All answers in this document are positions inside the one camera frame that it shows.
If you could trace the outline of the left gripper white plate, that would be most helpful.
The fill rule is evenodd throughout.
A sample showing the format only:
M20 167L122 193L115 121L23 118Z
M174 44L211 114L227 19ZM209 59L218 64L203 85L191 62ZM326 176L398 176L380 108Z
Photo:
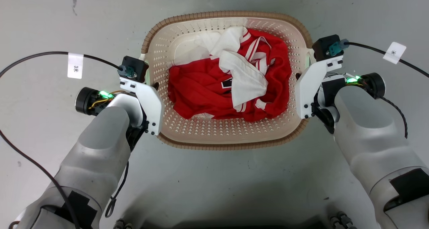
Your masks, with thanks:
M129 92L135 93L140 102L141 108L146 114L146 120L149 121L149 132L158 136L162 130L162 121L164 116L165 104L160 97L159 83L153 83L152 86L133 81L131 79L120 77L120 87Z

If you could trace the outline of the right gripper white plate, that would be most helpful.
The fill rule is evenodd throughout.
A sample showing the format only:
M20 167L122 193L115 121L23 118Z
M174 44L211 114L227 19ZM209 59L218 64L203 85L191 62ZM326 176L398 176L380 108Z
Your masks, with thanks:
M303 72L297 72L295 78L296 112L301 119L311 115L311 103L318 92L326 74L340 69L343 63L343 55L317 62L310 58L311 65Z

